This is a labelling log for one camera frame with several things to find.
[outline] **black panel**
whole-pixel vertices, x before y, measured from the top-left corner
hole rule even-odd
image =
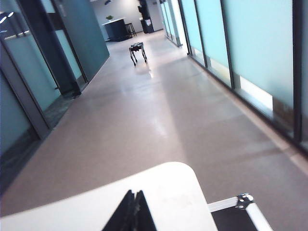
[[[258,231],[246,210],[235,207],[212,213],[218,231]]]

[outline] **corridor floor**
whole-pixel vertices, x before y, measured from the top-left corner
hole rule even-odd
[[[143,41],[134,67],[128,47]],[[110,58],[1,201],[5,216],[168,161],[190,165],[208,203],[251,193],[277,231],[308,228],[308,178],[295,149],[163,31],[108,43]]]

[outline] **glass wall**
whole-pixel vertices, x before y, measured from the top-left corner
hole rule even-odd
[[[272,96],[272,119],[291,135],[292,0],[232,0],[224,1],[224,6],[235,76]]]
[[[286,136],[308,147],[308,3],[303,2],[302,115],[294,117],[294,0],[179,0],[190,56]]]
[[[19,101],[7,80],[0,72],[0,137],[1,137],[1,190],[11,175],[14,165],[19,163],[23,154],[32,146],[38,137],[25,115]]]
[[[173,13],[173,7],[171,0],[165,0],[160,4],[163,12],[164,23],[167,30],[167,36],[171,41],[173,41],[177,46],[180,46],[180,38],[177,29],[177,24],[175,21],[175,16]]]
[[[205,66],[194,0],[181,0],[193,58]]]
[[[165,25],[167,37],[171,38],[170,26],[169,26],[169,22],[168,22],[168,18],[167,18],[167,13],[166,13],[165,4],[162,2],[162,3],[160,4],[160,7],[161,7],[162,13],[163,13],[164,25]]]
[[[207,68],[231,87],[220,0],[197,0],[196,3]]]
[[[56,12],[54,10],[54,7],[51,3],[51,0],[41,0],[41,2],[43,3],[43,6],[45,8],[46,13],[50,16],[50,19],[52,18],[57,18],[56,16]],[[74,73],[75,79],[77,80],[78,85],[80,86],[80,88],[83,88],[84,85],[86,84],[86,81],[84,79],[84,77],[82,76],[81,70],[78,66],[78,63],[76,61],[76,58],[73,54],[72,48],[67,40],[67,37],[64,33],[64,30],[62,27],[58,27],[55,26],[55,33],[57,35],[57,38],[62,46],[62,49],[65,53],[65,56],[72,68],[72,71]]]
[[[16,1],[2,0],[1,9],[4,11],[1,14],[2,18],[5,14],[7,15],[1,23],[1,39],[38,102],[45,119],[50,127],[54,127],[73,99],[60,94],[57,82]]]

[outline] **glass door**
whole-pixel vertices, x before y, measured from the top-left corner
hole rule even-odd
[[[70,41],[68,40],[65,31],[64,31],[64,25],[62,21],[60,20],[60,16],[56,13],[51,0],[41,0],[46,13],[49,16],[49,19],[51,20],[53,24],[53,29],[57,35],[57,38],[62,46],[62,49],[65,53],[65,56],[72,68],[72,71],[74,73],[75,79],[79,85],[79,87],[82,89],[85,87],[87,80],[84,76],[84,74],[81,71],[81,67],[77,61],[77,56],[74,54],[74,50],[72,46],[70,45]]]

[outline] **metal clamp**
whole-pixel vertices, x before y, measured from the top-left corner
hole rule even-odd
[[[237,199],[238,200],[235,207],[239,208],[240,210],[245,210],[247,206],[255,202],[254,197],[247,192],[237,195]]]

